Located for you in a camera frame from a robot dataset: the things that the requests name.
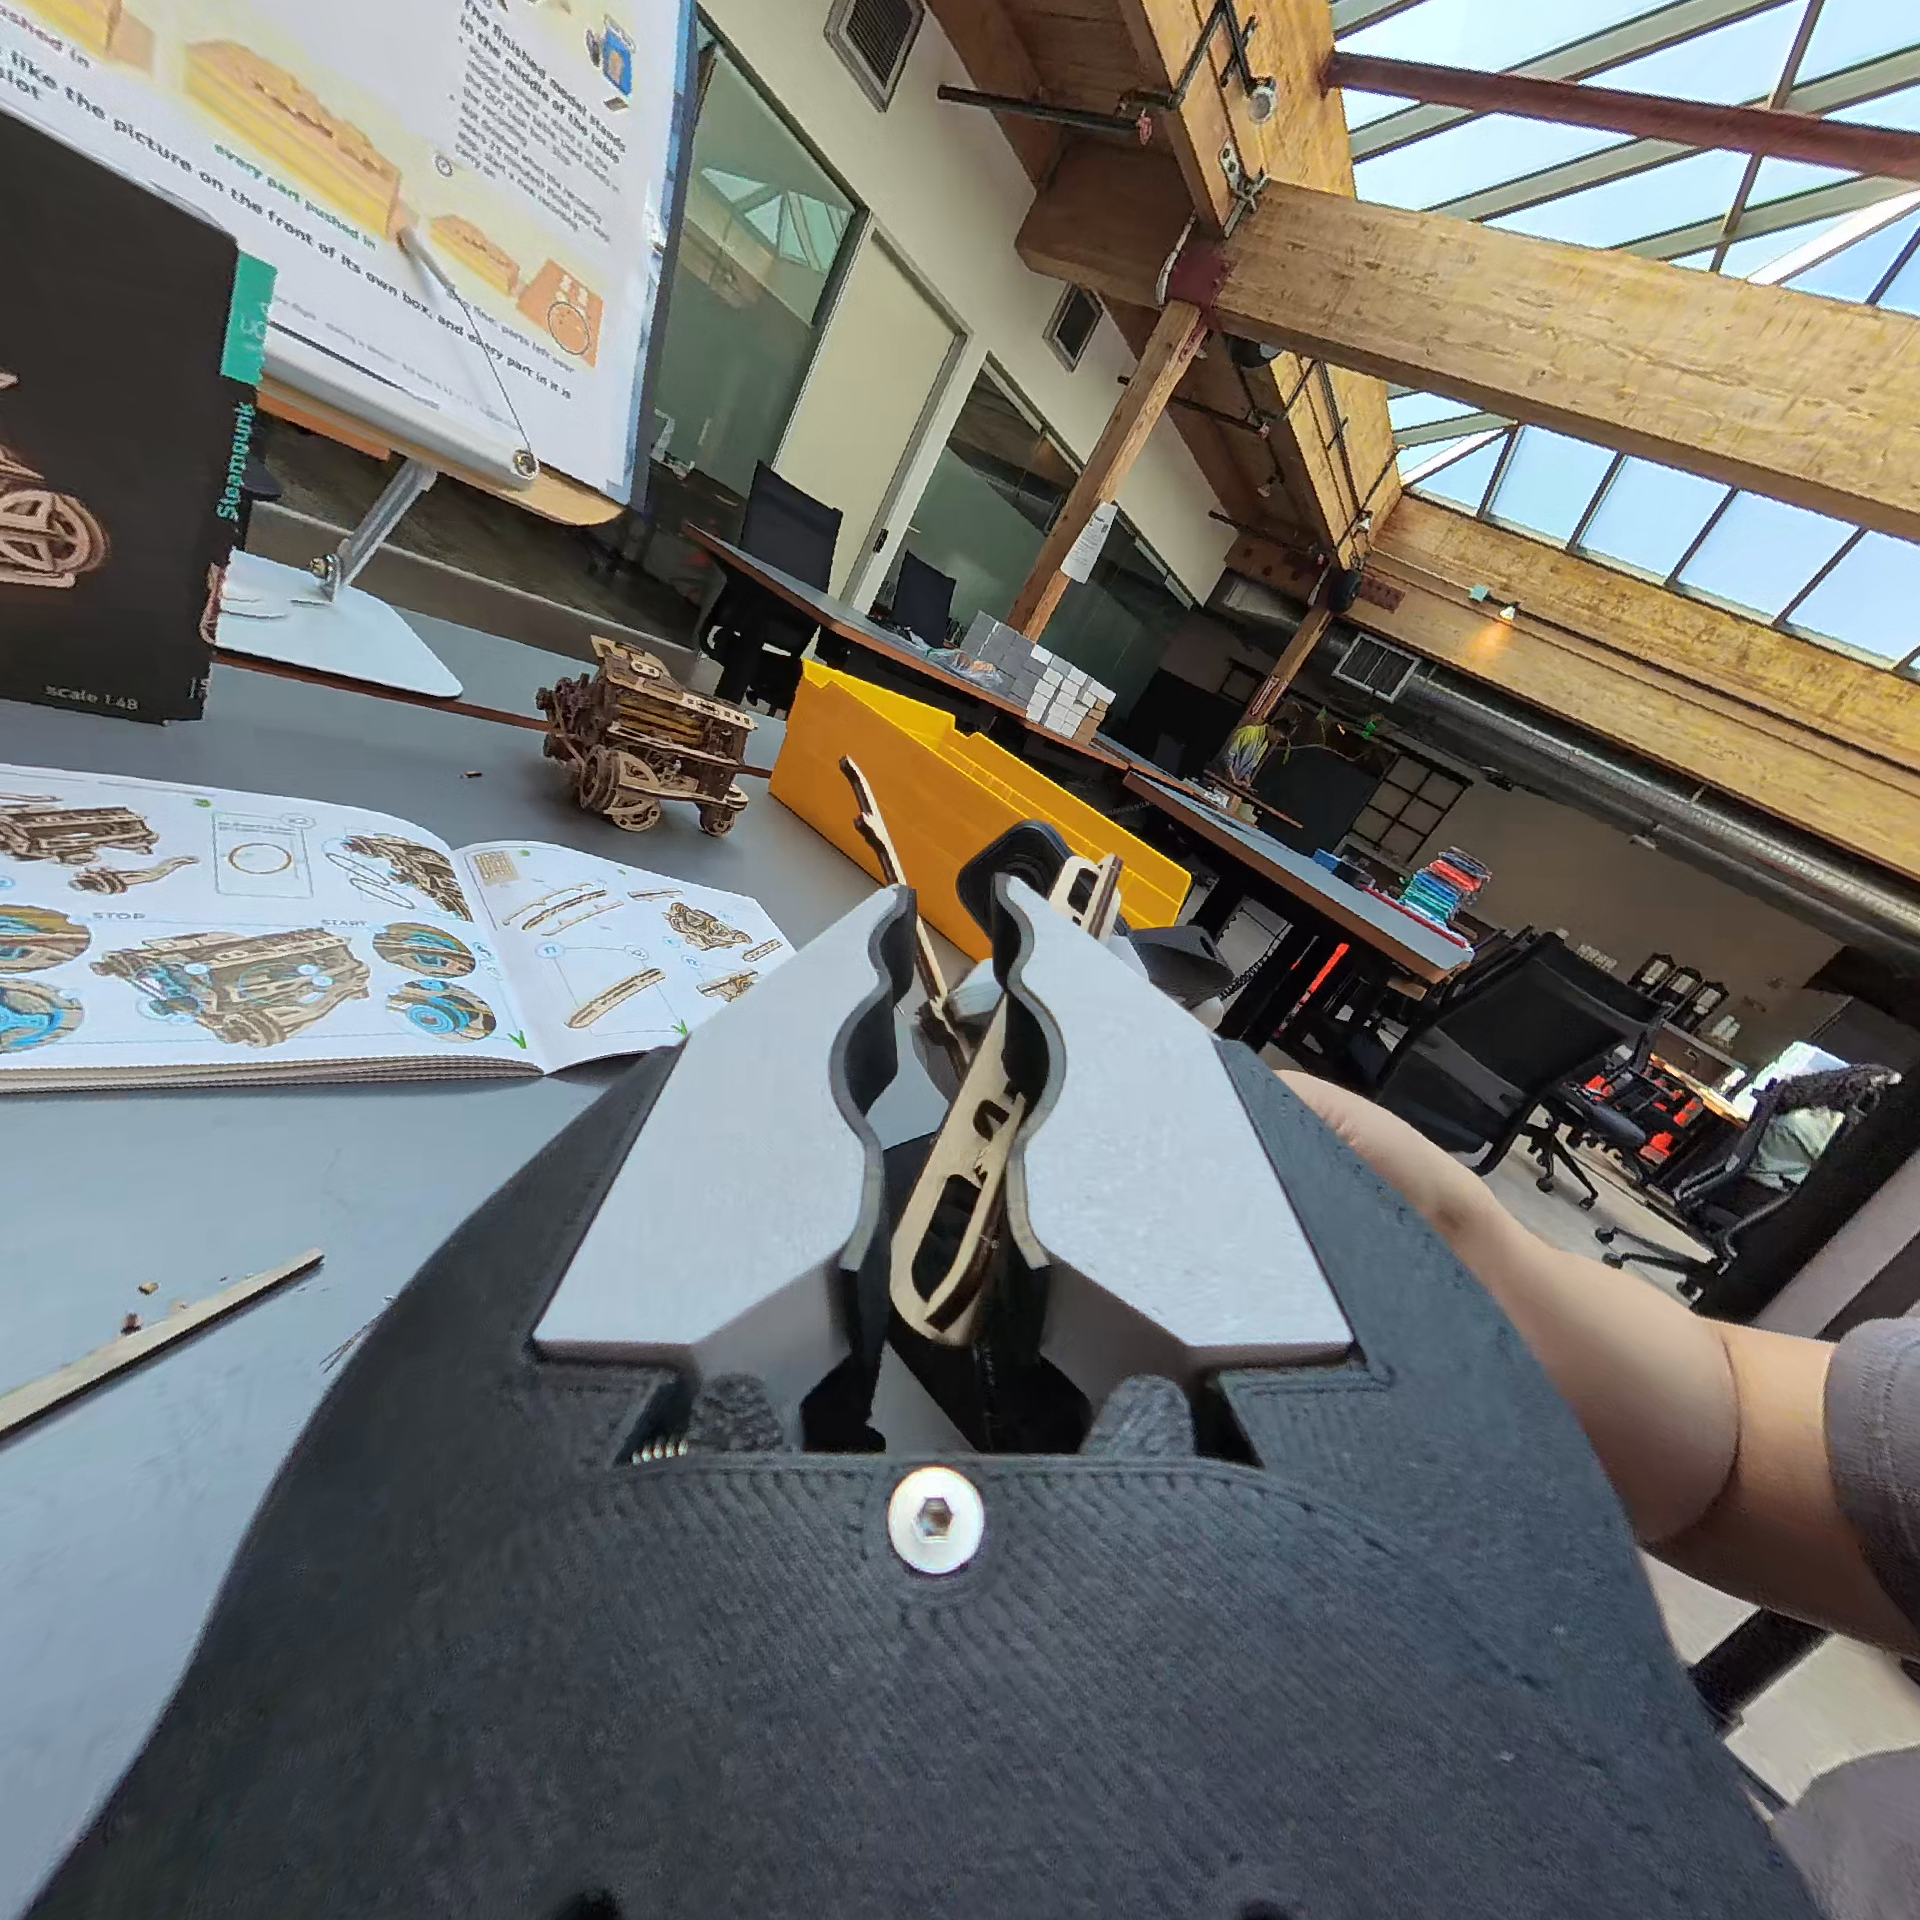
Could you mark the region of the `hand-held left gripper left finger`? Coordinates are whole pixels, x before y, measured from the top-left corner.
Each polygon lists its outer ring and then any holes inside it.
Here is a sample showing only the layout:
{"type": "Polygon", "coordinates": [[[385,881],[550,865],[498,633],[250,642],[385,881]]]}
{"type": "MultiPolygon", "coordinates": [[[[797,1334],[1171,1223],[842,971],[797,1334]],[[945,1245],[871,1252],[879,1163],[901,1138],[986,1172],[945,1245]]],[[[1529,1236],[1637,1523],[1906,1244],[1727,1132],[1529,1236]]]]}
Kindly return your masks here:
{"type": "Polygon", "coordinates": [[[891,884],[697,1027],[535,1326],[547,1359],[758,1380],[792,1439],[880,1452],[891,1206],[874,1106],[920,914],[891,884]]]}

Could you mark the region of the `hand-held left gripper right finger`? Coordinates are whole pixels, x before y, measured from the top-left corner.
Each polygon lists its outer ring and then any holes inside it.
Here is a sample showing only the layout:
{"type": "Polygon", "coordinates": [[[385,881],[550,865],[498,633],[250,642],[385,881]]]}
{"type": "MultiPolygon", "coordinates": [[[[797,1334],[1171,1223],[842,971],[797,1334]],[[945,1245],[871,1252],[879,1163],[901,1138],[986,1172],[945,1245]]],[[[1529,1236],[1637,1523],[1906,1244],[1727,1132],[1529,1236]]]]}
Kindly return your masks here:
{"type": "Polygon", "coordinates": [[[1111,1391],[1181,1389],[1201,1449],[1256,1445],[1229,1375],[1355,1337],[1209,1030],[1023,877],[995,883],[1019,1103],[982,1318],[982,1445],[1080,1449],[1111,1391]]]}

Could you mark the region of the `thin dark-edged wooden strip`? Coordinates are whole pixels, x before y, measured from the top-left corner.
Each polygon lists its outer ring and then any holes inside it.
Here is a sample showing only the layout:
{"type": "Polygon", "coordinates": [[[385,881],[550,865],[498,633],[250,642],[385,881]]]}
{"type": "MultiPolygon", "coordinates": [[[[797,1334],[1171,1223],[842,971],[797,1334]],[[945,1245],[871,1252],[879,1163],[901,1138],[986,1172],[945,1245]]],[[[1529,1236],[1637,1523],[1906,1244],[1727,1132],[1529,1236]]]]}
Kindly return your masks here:
{"type": "MultiPolygon", "coordinates": [[[[880,817],[880,805],[874,795],[874,785],[866,780],[854,757],[842,757],[839,773],[850,787],[855,799],[855,830],[877,852],[880,877],[888,884],[906,887],[906,867],[896,850],[895,837],[880,817]]],[[[945,1063],[939,1070],[928,1065],[928,1076],[947,1091],[959,1091],[959,1084],[971,1067],[971,1042],[951,1019],[950,978],[934,946],[928,929],[921,918],[914,925],[914,970],[921,987],[921,1009],[918,1011],[918,1042],[928,1060],[945,1063]]]]}

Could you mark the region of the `oval-ended slotted wooden strip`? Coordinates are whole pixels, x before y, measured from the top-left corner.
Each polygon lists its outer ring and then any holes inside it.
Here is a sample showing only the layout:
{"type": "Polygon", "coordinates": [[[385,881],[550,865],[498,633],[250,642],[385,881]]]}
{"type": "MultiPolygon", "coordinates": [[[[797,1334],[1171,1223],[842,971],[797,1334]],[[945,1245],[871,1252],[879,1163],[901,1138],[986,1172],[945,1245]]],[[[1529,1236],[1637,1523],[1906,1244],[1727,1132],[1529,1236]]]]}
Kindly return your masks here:
{"type": "MultiPolygon", "coordinates": [[[[1045,905],[1105,945],[1120,923],[1118,852],[1070,860],[1045,905]]],[[[965,1349],[1007,1266],[1007,1245],[1031,1252],[1025,1150],[1040,1121],[1049,1047],[1037,1018],[1002,990],[989,1021],[951,1019],[971,1042],[971,1067],[906,1197],[891,1242],[891,1306],[920,1337],[965,1349]]]]}

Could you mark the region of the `person's right forearm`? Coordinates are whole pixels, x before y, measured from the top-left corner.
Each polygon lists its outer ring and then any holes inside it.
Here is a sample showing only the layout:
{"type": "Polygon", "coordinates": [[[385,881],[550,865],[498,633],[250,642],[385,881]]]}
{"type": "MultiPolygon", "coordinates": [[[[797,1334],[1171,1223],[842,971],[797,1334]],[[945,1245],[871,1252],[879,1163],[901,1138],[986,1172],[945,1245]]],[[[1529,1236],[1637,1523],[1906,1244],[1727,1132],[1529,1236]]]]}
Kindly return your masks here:
{"type": "Polygon", "coordinates": [[[1838,1342],[1696,1316],[1553,1247],[1375,1102],[1305,1071],[1281,1082],[1499,1303],[1574,1406],[1647,1551],[1862,1644],[1870,1625],[1891,1625],[1834,1490],[1825,1396],[1838,1342]]]}

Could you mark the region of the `assembled wooden vehicle model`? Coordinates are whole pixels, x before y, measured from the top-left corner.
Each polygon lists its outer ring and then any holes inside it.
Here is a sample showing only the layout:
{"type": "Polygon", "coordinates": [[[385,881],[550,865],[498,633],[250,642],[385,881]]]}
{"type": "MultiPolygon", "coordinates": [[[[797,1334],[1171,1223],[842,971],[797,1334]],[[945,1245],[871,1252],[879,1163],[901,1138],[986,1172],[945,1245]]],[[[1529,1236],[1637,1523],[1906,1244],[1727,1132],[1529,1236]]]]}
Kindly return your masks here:
{"type": "Polygon", "coordinates": [[[539,687],[545,757],[583,810],[624,831],[662,826],[689,805],[710,837],[728,837],[751,805],[747,743],[759,719],[681,685],[639,645],[595,638],[595,673],[539,687]]]}

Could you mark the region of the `black model kit box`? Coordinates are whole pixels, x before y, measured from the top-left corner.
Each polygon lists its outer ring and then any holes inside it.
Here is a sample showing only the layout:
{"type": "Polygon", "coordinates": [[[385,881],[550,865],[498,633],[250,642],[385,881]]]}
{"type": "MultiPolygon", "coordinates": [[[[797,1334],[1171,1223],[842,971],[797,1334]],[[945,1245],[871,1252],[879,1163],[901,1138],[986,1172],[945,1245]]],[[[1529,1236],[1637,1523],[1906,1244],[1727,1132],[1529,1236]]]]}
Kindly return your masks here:
{"type": "Polygon", "coordinates": [[[2,693],[205,716],[275,271],[6,111],[2,693]]]}

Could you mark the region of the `yellow plastic bin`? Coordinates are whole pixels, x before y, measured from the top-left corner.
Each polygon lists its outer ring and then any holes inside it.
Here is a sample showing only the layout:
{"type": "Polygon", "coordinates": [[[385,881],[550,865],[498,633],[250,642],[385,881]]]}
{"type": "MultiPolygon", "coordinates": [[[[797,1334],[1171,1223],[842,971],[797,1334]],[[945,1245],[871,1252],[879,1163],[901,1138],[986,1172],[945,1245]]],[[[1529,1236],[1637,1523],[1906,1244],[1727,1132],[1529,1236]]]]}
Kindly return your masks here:
{"type": "Polygon", "coordinates": [[[1133,929],[1165,929],[1182,917],[1192,876],[1176,860],[991,738],[961,731],[945,710],[807,658],[771,795],[879,877],[879,857],[858,831],[843,757],[871,782],[921,918],[970,959],[991,953],[991,938],[961,905],[957,877],[971,855],[1026,821],[1057,827],[1081,857],[1120,855],[1120,911],[1133,929]]]}

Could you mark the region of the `stack of white boxes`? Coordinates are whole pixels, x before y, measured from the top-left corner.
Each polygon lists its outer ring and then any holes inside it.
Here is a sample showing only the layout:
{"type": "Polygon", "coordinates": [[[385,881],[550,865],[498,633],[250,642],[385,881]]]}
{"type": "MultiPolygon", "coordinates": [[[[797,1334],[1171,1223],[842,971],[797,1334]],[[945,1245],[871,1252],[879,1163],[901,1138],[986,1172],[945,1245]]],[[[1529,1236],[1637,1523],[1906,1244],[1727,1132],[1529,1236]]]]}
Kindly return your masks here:
{"type": "Polygon", "coordinates": [[[986,612],[971,614],[954,669],[1011,702],[1034,727],[1083,745],[1096,741],[1114,707],[1114,687],[1086,667],[986,612]]]}

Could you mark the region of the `long dark desk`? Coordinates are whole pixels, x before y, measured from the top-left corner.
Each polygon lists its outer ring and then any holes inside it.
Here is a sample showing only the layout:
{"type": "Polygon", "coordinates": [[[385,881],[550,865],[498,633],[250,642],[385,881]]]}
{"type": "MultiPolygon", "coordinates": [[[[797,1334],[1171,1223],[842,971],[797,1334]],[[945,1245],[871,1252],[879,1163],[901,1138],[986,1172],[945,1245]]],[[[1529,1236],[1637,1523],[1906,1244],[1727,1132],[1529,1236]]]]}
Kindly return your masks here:
{"type": "Polygon", "coordinates": [[[991,719],[986,723],[986,729],[1002,745],[1013,745],[1016,733],[1034,737],[1045,748],[1067,753],[1073,757],[1093,762],[1096,765],[1120,771],[1125,778],[1135,771],[1143,774],[1152,773],[1151,762],[1137,757],[1135,753],[1125,750],[1123,745],[1117,745],[1105,737],[1090,737],[1081,741],[1077,737],[1047,731],[1040,724],[1040,719],[1031,717],[1011,697],[1000,695],[993,687],[971,684],[965,677],[951,673],[950,667],[934,663],[926,655],[926,651],[906,645],[898,636],[891,636],[890,631],[858,612],[854,605],[842,604],[829,591],[794,579],[789,571],[758,557],[755,553],[737,547],[734,541],[722,539],[721,534],[701,525],[689,525],[683,534],[695,547],[701,547],[728,573],[730,581],[751,582],[758,591],[773,594],[777,604],[792,607],[798,618],[809,621],[817,633],[842,641],[843,645],[855,647],[866,655],[885,660],[891,667],[903,669],[957,700],[963,700],[975,716],[989,714],[991,719]]]}

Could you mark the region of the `open instruction booklet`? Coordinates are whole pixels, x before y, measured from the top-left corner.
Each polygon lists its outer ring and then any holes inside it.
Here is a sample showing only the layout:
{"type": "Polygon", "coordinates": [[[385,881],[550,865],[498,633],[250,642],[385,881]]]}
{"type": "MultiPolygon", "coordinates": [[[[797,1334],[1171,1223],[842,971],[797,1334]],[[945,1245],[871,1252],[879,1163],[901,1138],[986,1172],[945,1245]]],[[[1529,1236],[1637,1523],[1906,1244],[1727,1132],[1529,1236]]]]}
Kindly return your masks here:
{"type": "Polygon", "coordinates": [[[2,767],[2,1093],[538,1078],[794,953],[747,897],[366,807],[2,767]]]}

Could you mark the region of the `plain wooden stick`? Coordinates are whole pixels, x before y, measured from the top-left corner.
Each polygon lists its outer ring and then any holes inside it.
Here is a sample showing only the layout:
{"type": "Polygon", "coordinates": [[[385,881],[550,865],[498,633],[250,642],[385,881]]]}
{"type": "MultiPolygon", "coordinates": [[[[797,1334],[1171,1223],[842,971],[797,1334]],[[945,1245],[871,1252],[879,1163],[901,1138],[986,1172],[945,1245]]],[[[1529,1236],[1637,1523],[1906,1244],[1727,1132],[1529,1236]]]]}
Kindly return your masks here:
{"type": "Polygon", "coordinates": [[[46,1375],[13,1388],[2,1396],[2,1439],[9,1443],[62,1409],[98,1391],[115,1378],[136,1372],[191,1337],[199,1337],[275,1292],[310,1277],[323,1261],[323,1247],[305,1251],[289,1261],[267,1266],[243,1279],[232,1279],[207,1298],[170,1310],[151,1326],[123,1329],[103,1347],[70,1359],[46,1375]]]}

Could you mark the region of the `white poster stand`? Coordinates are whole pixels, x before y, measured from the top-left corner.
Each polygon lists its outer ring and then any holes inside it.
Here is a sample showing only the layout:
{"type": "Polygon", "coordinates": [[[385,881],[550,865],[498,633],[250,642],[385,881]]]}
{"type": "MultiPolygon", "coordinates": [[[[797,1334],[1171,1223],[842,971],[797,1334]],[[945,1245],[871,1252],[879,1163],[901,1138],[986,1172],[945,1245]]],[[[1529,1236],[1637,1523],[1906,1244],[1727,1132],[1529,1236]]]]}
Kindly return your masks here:
{"type": "Polygon", "coordinates": [[[416,629],[357,586],[440,475],[430,461],[405,459],[365,519],[310,570],[235,548],[225,570],[218,651],[430,702],[458,700],[463,684],[416,629]]]}

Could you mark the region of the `instruction poster board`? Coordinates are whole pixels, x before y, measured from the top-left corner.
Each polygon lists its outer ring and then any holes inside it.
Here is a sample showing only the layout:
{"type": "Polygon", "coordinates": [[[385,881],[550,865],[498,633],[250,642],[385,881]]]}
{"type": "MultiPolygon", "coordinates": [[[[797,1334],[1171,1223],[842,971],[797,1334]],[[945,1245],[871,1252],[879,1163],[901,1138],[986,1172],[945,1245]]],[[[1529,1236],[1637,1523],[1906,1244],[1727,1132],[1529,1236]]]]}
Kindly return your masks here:
{"type": "Polygon", "coordinates": [[[272,266],[281,386],[624,507],[693,29],[687,3],[6,4],[6,111],[272,266]]]}

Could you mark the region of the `wooden post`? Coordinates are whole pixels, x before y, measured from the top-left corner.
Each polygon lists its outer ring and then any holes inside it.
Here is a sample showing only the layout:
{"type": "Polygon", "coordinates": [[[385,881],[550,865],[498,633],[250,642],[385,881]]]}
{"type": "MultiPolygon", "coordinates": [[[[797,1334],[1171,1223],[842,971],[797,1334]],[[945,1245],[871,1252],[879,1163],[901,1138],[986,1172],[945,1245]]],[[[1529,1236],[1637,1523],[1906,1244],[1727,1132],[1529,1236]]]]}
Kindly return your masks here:
{"type": "Polygon", "coordinates": [[[1093,453],[1073,483],[1066,502],[1042,539],[1040,555],[1016,597],[1008,623],[1038,641],[1066,599],[1073,579],[1067,557],[1081,545],[1096,514],[1114,506],[1125,478],[1165,418],[1193,356],[1209,337],[1205,311],[1184,299],[1165,305],[1093,453]]]}

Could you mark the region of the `grey air duct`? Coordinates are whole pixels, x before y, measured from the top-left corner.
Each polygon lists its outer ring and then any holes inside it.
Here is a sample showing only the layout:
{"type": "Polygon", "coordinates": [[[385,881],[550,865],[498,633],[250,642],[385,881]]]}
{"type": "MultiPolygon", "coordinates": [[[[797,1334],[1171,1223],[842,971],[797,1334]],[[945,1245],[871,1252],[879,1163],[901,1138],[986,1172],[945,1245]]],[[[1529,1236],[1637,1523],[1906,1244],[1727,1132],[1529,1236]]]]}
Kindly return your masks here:
{"type": "Polygon", "coordinates": [[[1393,729],[1481,778],[1505,778],[1779,905],[1842,945],[1917,965],[1917,877],[1739,795],[1722,780],[1662,765],[1565,716],[1413,655],[1383,707],[1393,729]]]}

